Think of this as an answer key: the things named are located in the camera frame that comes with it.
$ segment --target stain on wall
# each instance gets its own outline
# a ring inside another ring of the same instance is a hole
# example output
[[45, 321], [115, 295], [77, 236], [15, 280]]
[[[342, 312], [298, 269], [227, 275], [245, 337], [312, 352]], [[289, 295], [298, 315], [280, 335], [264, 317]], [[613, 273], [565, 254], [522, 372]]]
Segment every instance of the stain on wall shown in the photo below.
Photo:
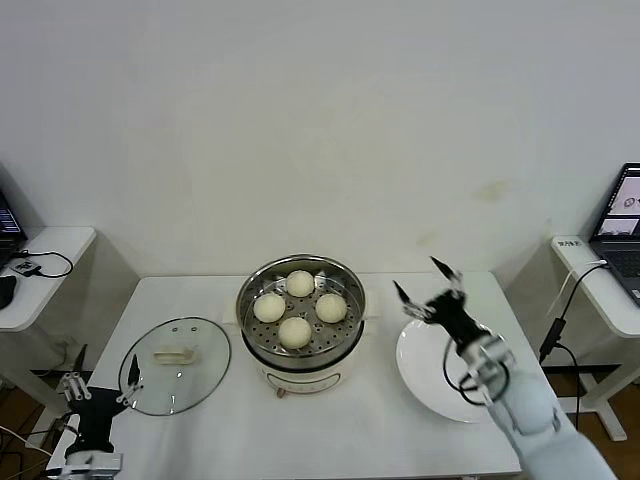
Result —
[[509, 179], [501, 179], [489, 182], [473, 192], [473, 198], [486, 203], [496, 203], [502, 200], [508, 193], [513, 182]]

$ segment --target metal table leg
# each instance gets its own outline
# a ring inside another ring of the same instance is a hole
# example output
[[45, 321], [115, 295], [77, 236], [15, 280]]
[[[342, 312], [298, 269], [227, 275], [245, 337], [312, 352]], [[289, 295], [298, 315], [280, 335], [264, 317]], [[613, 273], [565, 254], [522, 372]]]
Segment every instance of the metal table leg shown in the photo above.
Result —
[[[625, 362], [600, 383], [595, 381], [593, 375], [580, 375], [580, 383], [587, 391], [584, 397], [580, 399], [580, 412], [597, 413], [609, 437], [614, 442], [626, 440], [627, 434], [622, 428], [622, 424], [611, 408], [611, 405], [609, 405], [608, 400], [629, 385], [639, 375], [640, 359]], [[576, 412], [575, 397], [563, 397], [559, 400], [565, 413]]]

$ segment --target cable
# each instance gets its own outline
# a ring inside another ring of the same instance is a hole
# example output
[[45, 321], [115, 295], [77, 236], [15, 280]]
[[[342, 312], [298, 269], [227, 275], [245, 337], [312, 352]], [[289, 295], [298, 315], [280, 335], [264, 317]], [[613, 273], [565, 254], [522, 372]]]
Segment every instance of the cable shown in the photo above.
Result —
[[580, 369], [578, 368], [578, 361], [576, 360], [576, 356], [573, 354], [573, 352], [561, 343], [556, 342], [555, 346], [571, 355], [573, 365], [574, 367], [576, 367], [576, 420], [574, 422], [574, 425], [576, 427], [576, 430], [578, 430], [578, 425], [580, 422]]
[[[453, 344], [453, 338], [450, 338], [449, 341], [447, 342], [447, 346], [444, 349], [444, 356], [442, 357], [442, 373], [444, 375], [444, 379], [447, 382], [447, 384], [453, 388], [456, 392], [460, 392], [461, 388], [460, 386], [456, 386], [454, 385], [454, 383], [451, 381], [451, 379], [449, 378], [449, 374], [447, 373], [447, 360], [449, 359], [449, 352], [451, 351], [451, 345]], [[478, 390], [477, 386], [473, 386], [473, 387], [468, 387], [466, 389], [464, 389], [465, 392], [472, 392], [472, 391], [476, 391]]]
[[[477, 385], [472, 385], [470, 387], [463, 386], [466, 382], [471, 380], [471, 375], [469, 375], [468, 373], [465, 374], [462, 377], [462, 379], [460, 379], [460, 382], [458, 382], [457, 386], [451, 381], [451, 378], [449, 378], [449, 373], [447, 372], [447, 360], [449, 358], [449, 352], [451, 351], [452, 344], [453, 344], [453, 339], [450, 338], [449, 341], [447, 342], [447, 346], [444, 349], [444, 355], [442, 357], [442, 374], [444, 375], [445, 381], [452, 389], [458, 392], [467, 403], [470, 403], [471, 405], [475, 405], [478, 407], [484, 406], [485, 405], [484, 402], [476, 402], [475, 400], [470, 399], [467, 395], [467, 392], [477, 391], [478, 390]], [[498, 362], [498, 365], [500, 365], [500, 367], [502, 367], [502, 369], [504, 370], [505, 380], [504, 380], [504, 385], [502, 385], [502, 388], [500, 389], [500, 391], [497, 393], [495, 397], [491, 399], [492, 402], [497, 402], [502, 398], [504, 393], [507, 391], [507, 387], [509, 386], [509, 383], [511, 381], [511, 375], [509, 374], [509, 369], [507, 368], [507, 366], [503, 362]]]
[[571, 290], [571, 295], [569, 295], [569, 299], [567, 300], [567, 304], [564, 306], [564, 310], [562, 311], [562, 315], [560, 315], [560, 318], [564, 319], [564, 316], [567, 314], [567, 310], [569, 310], [569, 305], [571, 305], [571, 300], [573, 300], [573, 296], [576, 294], [576, 291], [578, 290], [578, 285], [580, 285], [582, 280], [594, 270], [597, 270], [599, 268], [605, 268], [606, 266], [607, 266], [606, 263], [601, 263], [599, 265], [596, 265], [595, 267], [590, 268], [589, 270], [584, 272], [582, 275], [580, 275], [580, 278], [578, 278], [578, 281], [573, 286], [573, 290]]
[[[18, 432], [19, 432], [20, 430], [22, 430], [22, 429], [24, 428], [24, 426], [25, 426], [27, 423], [29, 423], [29, 420], [31, 420], [31, 418], [32, 418], [36, 413], [38, 413], [38, 411], [39, 411], [41, 408], [42, 408], [42, 405], [38, 405], [36, 408], [34, 408], [34, 409], [31, 411], [31, 413], [27, 416], [27, 418], [25, 418], [25, 419], [22, 421], [22, 423], [20, 424], [20, 426], [19, 426], [16, 430], [17, 430]], [[13, 439], [14, 439], [14, 437], [13, 437], [13, 436], [10, 436], [10, 437], [9, 437], [9, 441], [7, 442], [7, 444], [6, 444], [6, 445], [4, 445], [4, 446], [2, 447], [2, 450], [0, 450], [0, 462], [2, 462], [2, 459], [3, 459], [3, 457], [4, 457], [4, 453], [6, 452], [7, 448], [9, 448], [9, 445], [11, 444], [11, 441], [12, 441]]]
[[544, 318], [549, 317], [549, 314], [553, 311], [553, 307], [556, 306], [556, 303], [558, 303], [558, 300], [560, 300], [560, 298], [562, 297], [562, 293], [564, 292], [565, 287], [567, 286], [567, 283], [569, 283], [569, 280], [571, 279], [571, 276], [579, 269], [582, 267], [586, 267], [587, 265], [606, 265], [607, 261], [606, 260], [596, 260], [595, 262], [587, 262], [583, 265], [580, 265], [578, 267], [574, 267], [571, 270], [569, 270], [569, 273], [567, 273], [567, 276], [564, 277], [564, 282], [562, 282], [562, 286], [560, 287], [560, 291], [558, 292], [558, 295], [556, 295], [556, 298], [553, 299], [553, 302], [551, 302], [551, 305], [549, 306], [549, 310], [547, 310], [547, 313], [545, 313]]
[[78, 432], [78, 430], [75, 427], [72, 427], [71, 425], [62, 425], [60, 427], [53, 427], [50, 428], [48, 430], [37, 430], [35, 432], [27, 432], [27, 433], [22, 433], [19, 432], [21, 435], [26, 435], [27, 437], [31, 436], [31, 435], [40, 435], [42, 433], [51, 433], [51, 432], [59, 432], [59, 431], [63, 431], [63, 430], [69, 430], [71, 433], [73, 433], [76, 437], [78, 435], [80, 435], [80, 433]]
[[33, 272], [33, 275], [37, 277], [44, 277], [44, 278], [62, 278], [62, 277], [66, 277], [67, 275], [70, 275], [71, 272], [73, 272], [73, 267], [74, 267], [73, 262], [58, 252], [33, 253], [33, 252], [30, 252], [29, 250], [22, 250], [21, 252], [14, 253], [13, 258], [45, 257], [47, 255], [54, 255], [56, 257], [62, 258], [65, 262], [69, 264], [69, 270], [67, 270], [64, 273], [60, 273], [58, 275], [47, 275], [45, 273], [42, 273], [40, 269], [38, 269], [37, 271]]
[[36, 447], [33, 443], [29, 442], [29, 440], [27, 440], [27, 439], [26, 439], [26, 438], [24, 438], [24, 437], [21, 437], [20, 435], [18, 435], [18, 434], [17, 434], [16, 432], [14, 432], [13, 430], [8, 429], [7, 427], [3, 427], [2, 425], [0, 425], [0, 429], [4, 430], [4, 431], [5, 431], [5, 432], [7, 432], [7, 433], [10, 433], [11, 435], [15, 436], [16, 438], [18, 438], [18, 439], [22, 440], [22, 441], [24, 442], [24, 444], [25, 444], [27, 447], [31, 447], [31, 448], [33, 448], [33, 449], [35, 449], [35, 450], [38, 450], [39, 452], [42, 452], [42, 453], [44, 453], [45, 455], [48, 455], [49, 457], [51, 457], [51, 456], [52, 456], [49, 452], [47, 452], [46, 450], [44, 450], [44, 449], [42, 449], [42, 448], [40, 448], [40, 447]]
[[44, 460], [42, 460], [41, 462], [35, 463], [35, 464], [31, 465], [30, 467], [25, 468], [25, 469], [24, 469], [24, 470], [22, 470], [21, 472], [14, 473], [13, 475], [10, 475], [10, 476], [6, 477], [4, 480], [11, 480], [12, 478], [19, 477], [19, 476], [20, 476], [20, 475], [22, 475], [23, 473], [26, 473], [26, 472], [28, 472], [28, 471], [30, 471], [30, 470], [33, 470], [34, 468], [37, 468], [37, 467], [41, 466], [42, 464], [47, 463], [48, 461], [49, 461], [49, 459], [48, 459], [48, 458], [45, 458], [45, 459], [44, 459]]
[[[500, 391], [496, 394], [495, 397], [493, 397], [491, 399], [492, 402], [497, 402], [498, 400], [500, 400], [502, 398], [502, 396], [505, 394], [505, 392], [507, 391], [507, 387], [509, 386], [509, 383], [511, 383], [511, 374], [509, 373], [509, 369], [507, 368], [507, 366], [504, 364], [504, 362], [498, 362], [498, 365], [500, 365], [502, 367], [502, 370], [504, 371], [504, 384], [502, 385], [502, 388], [500, 389]], [[462, 389], [462, 384], [465, 381], [468, 381], [471, 379], [471, 376], [469, 374], [467, 374], [468, 378], [464, 378], [462, 380], [460, 380], [460, 395], [462, 395], [462, 398], [467, 402], [470, 403], [471, 405], [476, 405], [476, 406], [484, 406], [485, 403], [484, 402], [476, 402], [474, 400], [471, 400], [468, 396], [467, 396], [467, 390]]]

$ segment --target electric steamer pot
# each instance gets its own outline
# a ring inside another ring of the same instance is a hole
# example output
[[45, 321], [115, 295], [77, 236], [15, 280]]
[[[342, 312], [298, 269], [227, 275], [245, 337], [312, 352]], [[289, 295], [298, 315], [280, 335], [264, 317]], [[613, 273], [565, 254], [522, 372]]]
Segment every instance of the electric steamer pot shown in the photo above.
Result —
[[[298, 298], [287, 293], [286, 278], [295, 270], [313, 275], [311, 295]], [[275, 323], [262, 323], [253, 314], [254, 302], [267, 293], [280, 295], [286, 304]], [[315, 304], [327, 293], [347, 302], [347, 315], [338, 323], [324, 323], [316, 315]], [[358, 277], [341, 263], [316, 255], [292, 255], [264, 265], [245, 281], [236, 300], [242, 338], [261, 373], [273, 387], [294, 393], [325, 390], [344, 379], [364, 331], [364, 309]], [[302, 348], [286, 349], [278, 340], [280, 324], [290, 317], [302, 317], [311, 326], [311, 341]]]

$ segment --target white table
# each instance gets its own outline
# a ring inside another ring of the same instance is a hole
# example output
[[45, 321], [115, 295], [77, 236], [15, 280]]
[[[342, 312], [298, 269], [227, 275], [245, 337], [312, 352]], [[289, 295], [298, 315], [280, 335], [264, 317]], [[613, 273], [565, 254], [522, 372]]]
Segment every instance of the white table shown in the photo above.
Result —
[[[587, 262], [600, 259], [587, 242], [576, 236], [555, 237], [551, 245], [567, 269], [577, 268], [575, 279], [591, 267], [585, 266]], [[624, 338], [640, 337], [640, 308], [611, 272], [600, 269], [590, 273], [582, 280], [581, 288], [613, 333]], [[638, 376], [640, 358], [624, 363], [600, 383], [590, 374], [580, 375], [587, 391], [580, 399], [580, 411], [597, 413], [614, 441], [626, 440], [627, 434], [608, 400]], [[561, 398], [560, 404], [566, 413], [575, 413], [575, 397]]]
[[[30, 240], [23, 248], [36, 253], [56, 251], [74, 264], [96, 236], [93, 228], [89, 227], [43, 227], [27, 230], [27, 234]], [[63, 272], [69, 268], [64, 260], [57, 257], [36, 257], [34, 260], [42, 265], [45, 273]], [[36, 341], [42, 340], [46, 334], [33, 323], [65, 277], [25, 278], [7, 267], [0, 272], [0, 276], [5, 275], [15, 276], [18, 284], [13, 301], [0, 310], [0, 332], [19, 332], [31, 327], [28, 334]], [[45, 405], [54, 415], [62, 415], [67, 410], [64, 400], [40, 378], [22, 367], [21, 363], [19, 358], [4, 355], [0, 374]]]
[[[375, 292], [379, 313], [372, 333], [361, 340], [352, 376], [333, 390], [283, 399], [258, 375], [237, 327], [223, 324], [243, 277], [143, 279], [91, 385], [117, 388], [118, 370], [131, 345], [152, 327], [181, 316], [202, 316], [223, 325], [232, 357], [218, 388], [191, 410], [173, 417], [128, 410], [114, 419], [111, 440], [124, 454], [118, 479], [398, 478], [520, 471], [515, 453], [493, 423], [467, 425], [441, 417], [402, 382], [395, 348], [410, 319], [402, 313], [392, 280], [414, 299], [427, 300], [445, 286], [441, 276], [360, 278], [368, 292]], [[470, 314], [506, 338], [524, 370], [543, 377], [494, 277], [470, 273], [465, 279]], [[73, 435], [65, 432], [49, 468], [63, 463], [72, 441]]]

